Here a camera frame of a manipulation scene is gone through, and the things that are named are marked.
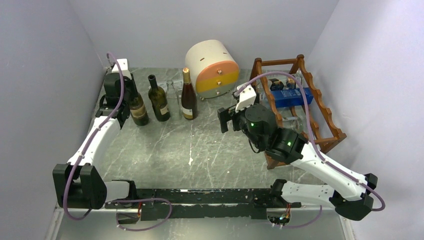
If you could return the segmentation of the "gold-foil dark wine bottle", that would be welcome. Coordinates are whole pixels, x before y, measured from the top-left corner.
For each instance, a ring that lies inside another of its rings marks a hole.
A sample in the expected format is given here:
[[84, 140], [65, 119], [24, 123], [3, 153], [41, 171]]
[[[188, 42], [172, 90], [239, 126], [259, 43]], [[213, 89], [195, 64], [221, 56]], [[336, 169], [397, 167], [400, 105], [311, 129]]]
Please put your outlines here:
[[188, 67], [182, 69], [183, 88], [181, 93], [182, 115], [187, 120], [194, 120], [198, 116], [197, 96], [192, 85], [190, 70]]

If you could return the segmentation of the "green wine bottle tan label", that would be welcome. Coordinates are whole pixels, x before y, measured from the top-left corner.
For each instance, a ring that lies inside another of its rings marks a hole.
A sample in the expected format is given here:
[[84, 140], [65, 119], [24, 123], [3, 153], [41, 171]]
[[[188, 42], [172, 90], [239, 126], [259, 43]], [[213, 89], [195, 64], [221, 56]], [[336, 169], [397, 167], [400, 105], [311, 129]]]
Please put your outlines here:
[[131, 117], [137, 126], [145, 126], [149, 123], [149, 116], [134, 79], [129, 81], [128, 88], [130, 91], [129, 109]]

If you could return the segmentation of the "dark green wine bottle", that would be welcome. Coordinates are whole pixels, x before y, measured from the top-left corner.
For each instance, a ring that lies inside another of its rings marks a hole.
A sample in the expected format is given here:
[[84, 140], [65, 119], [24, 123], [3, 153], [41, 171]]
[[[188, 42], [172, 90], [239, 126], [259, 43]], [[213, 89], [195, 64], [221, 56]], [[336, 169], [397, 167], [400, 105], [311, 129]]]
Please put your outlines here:
[[165, 122], [171, 116], [166, 92], [162, 87], [158, 86], [156, 76], [154, 74], [150, 74], [148, 76], [148, 81], [150, 83], [148, 97], [151, 101], [154, 115], [159, 122]]

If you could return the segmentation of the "small clear black-cap bottle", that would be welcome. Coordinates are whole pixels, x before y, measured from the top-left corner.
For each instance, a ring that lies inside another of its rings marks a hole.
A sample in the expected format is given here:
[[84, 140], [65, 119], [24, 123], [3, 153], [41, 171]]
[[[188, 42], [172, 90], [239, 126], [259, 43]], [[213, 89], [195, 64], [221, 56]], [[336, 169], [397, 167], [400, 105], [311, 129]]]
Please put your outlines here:
[[268, 82], [270, 83], [269, 89], [271, 91], [291, 90], [299, 88], [299, 85], [296, 83], [295, 80], [287, 77], [285, 79], [271, 78], [268, 80]]

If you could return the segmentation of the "clear square glass bottle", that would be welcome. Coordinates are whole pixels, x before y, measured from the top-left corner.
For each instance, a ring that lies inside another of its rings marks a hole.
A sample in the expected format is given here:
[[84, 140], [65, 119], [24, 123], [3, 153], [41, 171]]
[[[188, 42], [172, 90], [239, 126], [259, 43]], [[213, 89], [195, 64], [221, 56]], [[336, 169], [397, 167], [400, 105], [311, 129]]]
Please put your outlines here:
[[174, 119], [180, 120], [182, 118], [182, 113], [177, 88], [175, 87], [174, 82], [172, 80], [167, 80], [166, 86], [166, 96], [168, 98], [171, 115]]

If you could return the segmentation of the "blue glass bottle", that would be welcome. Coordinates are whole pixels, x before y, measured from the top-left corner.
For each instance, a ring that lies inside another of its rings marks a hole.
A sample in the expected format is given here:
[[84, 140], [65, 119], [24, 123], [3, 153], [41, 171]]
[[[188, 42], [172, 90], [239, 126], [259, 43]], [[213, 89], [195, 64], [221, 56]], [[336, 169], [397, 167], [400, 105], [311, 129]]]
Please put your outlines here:
[[276, 108], [303, 106], [304, 99], [299, 88], [271, 91]]

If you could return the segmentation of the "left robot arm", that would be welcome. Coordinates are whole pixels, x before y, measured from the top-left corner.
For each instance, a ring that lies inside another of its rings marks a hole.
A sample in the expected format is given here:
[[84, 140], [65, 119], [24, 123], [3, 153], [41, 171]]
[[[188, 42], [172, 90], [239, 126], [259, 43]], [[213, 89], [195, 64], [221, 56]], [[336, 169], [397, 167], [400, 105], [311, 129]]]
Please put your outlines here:
[[138, 203], [134, 181], [105, 182], [95, 167], [130, 116], [129, 103], [136, 96], [137, 88], [132, 73], [124, 72], [123, 79], [124, 87], [121, 87], [118, 72], [104, 76], [105, 94], [99, 101], [89, 134], [67, 163], [57, 164], [52, 171], [60, 207], [64, 199], [69, 209], [98, 210], [114, 201], [132, 208]]

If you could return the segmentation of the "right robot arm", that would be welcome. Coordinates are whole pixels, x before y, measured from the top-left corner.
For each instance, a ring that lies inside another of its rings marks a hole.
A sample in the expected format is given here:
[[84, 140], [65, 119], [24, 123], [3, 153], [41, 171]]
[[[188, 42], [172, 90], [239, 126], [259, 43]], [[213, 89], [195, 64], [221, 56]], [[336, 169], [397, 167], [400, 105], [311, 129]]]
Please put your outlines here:
[[277, 179], [270, 190], [275, 207], [293, 203], [332, 208], [339, 215], [360, 221], [374, 211], [372, 191], [378, 178], [372, 173], [349, 170], [330, 157], [315, 150], [315, 145], [296, 131], [280, 127], [274, 113], [260, 104], [236, 111], [234, 106], [217, 110], [221, 132], [242, 131], [249, 143], [277, 162], [302, 169], [324, 182], [323, 185], [300, 184]]

